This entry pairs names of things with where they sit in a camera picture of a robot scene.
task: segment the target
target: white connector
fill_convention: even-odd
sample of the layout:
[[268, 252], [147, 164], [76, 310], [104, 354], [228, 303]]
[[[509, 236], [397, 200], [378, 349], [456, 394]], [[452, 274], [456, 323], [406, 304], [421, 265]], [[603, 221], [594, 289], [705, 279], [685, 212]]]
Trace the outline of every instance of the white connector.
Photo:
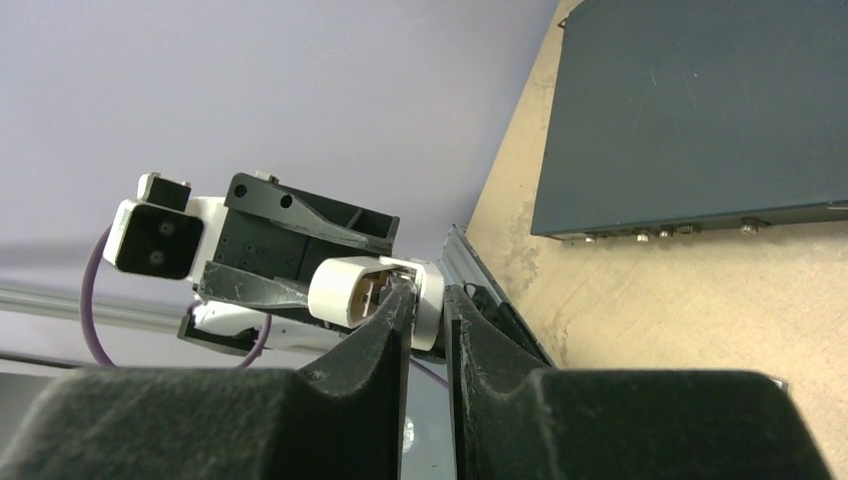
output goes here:
[[380, 289], [393, 271], [408, 275], [417, 289], [412, 348], [430, 350], [439, 333], [445, 288], [441, 272], [430, 262], [391, 257], [325, 260], [309, 285], [309, 313], [336, 325], [357, 328], [376, 310]]

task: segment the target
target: wooden surface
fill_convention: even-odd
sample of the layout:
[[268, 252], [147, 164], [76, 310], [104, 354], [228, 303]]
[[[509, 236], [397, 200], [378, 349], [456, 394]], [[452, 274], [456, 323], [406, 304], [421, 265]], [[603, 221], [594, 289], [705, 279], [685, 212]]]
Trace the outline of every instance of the wooden surface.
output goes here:
[[559, 65], [561, 0], [468, 228], [565, 368], [741, 368], [790, 383], [848, 478], [848, 223], [559, 242], [530, 222]]

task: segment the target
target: black electronic device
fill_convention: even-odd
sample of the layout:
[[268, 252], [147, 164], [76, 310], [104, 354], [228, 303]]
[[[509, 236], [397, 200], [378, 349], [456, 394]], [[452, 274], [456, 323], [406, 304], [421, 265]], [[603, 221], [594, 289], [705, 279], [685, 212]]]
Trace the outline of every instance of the black electronic device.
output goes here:
[[848, 9], [586, 0], [564, 24], [531, 233], [848, 220]]

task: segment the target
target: cable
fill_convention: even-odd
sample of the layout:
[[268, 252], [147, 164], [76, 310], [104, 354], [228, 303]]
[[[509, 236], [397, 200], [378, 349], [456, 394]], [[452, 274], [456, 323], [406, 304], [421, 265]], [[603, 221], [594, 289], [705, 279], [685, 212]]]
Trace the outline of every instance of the cable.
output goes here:
[[410, 363], [413, 367], [415, 367], [415, 368], [417, 368], [418, 370], [420, 370], [420, 371], [421, 371], [421, 373], [423, 373], [424, 375], [427, 375], [428, 377], [430, 377], [430, 378], [432, 378], [433, 380], [435, 380], [435, 381], [436, 381], [436, 383], [438, 383], [439, 385], [441, 385], [441, 386], [443, 386], [443, 387], [445, 387], [445, 388], [447, 388], [447, 389], [450, 389], [450, 386], [448, 385], [448, 381], [447, 381], [447, 380], [445, 380], [444, 378], [440, 377], [440, 376], [439, 376], [439, 374], [437, 374], [436, 372], [434, 372], [434, 371], [430, 370], [429, 368], [425, 367], [423, 363], [419, 362], [418, 360], [416, 360], [416, 359], [414, 359], [414, 358], [412, 358], [412, 357], [409, 357], [409, 363]]
[[[103, 251], [106, 249], [106, 241], [109, 239], [109, 231], [107, 228], [103, 235], [94, 244], [94, 250], [91, 256], [88, 257], [88, 263], [85, 266], [85, 272], [82, 277], [82, 286], [80, 287], [80, 324], [82, 325], [82, 335], [85, 338], [85, 344], [91, 352], [94, 360], [104, 367], [115, 367], [115, 362], [109, 358], [103, 345], [100, 343], [100, 338], [97, 336], [97, 329], [94, 326], [94, 312], [92, 303], [94, 301], [94, 280], [97, 278], [97, 270], [100, 268], [100, 262], [103, 259]], [[199, 302], [194, 302], [189, 306], [189, 311], [197, 306]], [[265, 343], [268, 341], [268, 336], [271, 334], [271, 315], [265, 315], [265, 322], [262, 324], [262, 330], [259, 331], [259, 337], [253, 344], [253, 348], [247, 353], [237, 368], [245, 368], [253, 363], [254, 360], [262, 355], [262, 350], [265, 348]]]

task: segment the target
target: purple cable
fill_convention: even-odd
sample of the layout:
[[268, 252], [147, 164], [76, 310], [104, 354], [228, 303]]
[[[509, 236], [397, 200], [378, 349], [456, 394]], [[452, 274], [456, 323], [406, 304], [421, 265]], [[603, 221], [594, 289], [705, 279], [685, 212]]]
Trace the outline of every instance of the purple cable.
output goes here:
[[448, 388], [448, 389], [450, 388], [450, 387], [448, 386], [448, 381], [447, 381], [447, 380], [445, 380], [444, 378], [440, 377], [440, 376], [439, 376], [439, 374], [437, 374], [436, 372], [434, 372], [434, 371], [430, 370], [429, 368], [425, 367], [425, 366], [424, 366], [421, 362], [419, 362], [418, 360], [416, 360], [416, 359], [414, 359], [414, 358], [410, 357], [410, 358], [409, 358], [409, 363], [410, 363], [413, 367], [415, 367], [415, 368], [417, 368], [418, 370], [420, 370], [420, 371], [421, 371], [424, 375], [427, 375], [428, 377], [430, 377], [430, 378], [432, 378], [433, 380], [435, 380], [435, 381], [436, 381], [436, 383], [438, 383], [439, 385], [441, 385], [441, 386], [443, 386], [443, 387], [445, 387], [445, 388]]
[[[115, 367], [115, 362], [109, 358], [106, 351], [103, 350], [103, 345], [97, 337], [97, 329], [94, 326], [94, 311], [92, 302], [94, 301], [94, 280], [97, 278], [97, 270], [100, 268], [100, 261], [103, 258], [103, 251], [106, 250], [106, 241], [109, 239], [109, 231], [107, 228], [97, 243], [94, 244], [94, 250], [91, 256], [88, 257], [88, 263], [85, 266], [85, 273], [82, 277], [82, 287], [80, 288], [80, 324], [82, 325], [82, 335], [85, 338], [85, 344], [91, 352], [91, 356], [98, 364], [104, 367]], [[199, 305], [196, 301], [189, 306], [189, 313]], [[262, 330], [259, 331], [259, 338], [256, 339], [253, 348], [244, 357], [244, 360], [237, 365], [237, 368], [245, 368], [253, 363], [254, 360], [262, 355], [262, 350], [265, 348], [265, 342], [268, 341], [268, 336], [271, 334], [271, 315], [265, 316], [265, 322], [262, 324]]]

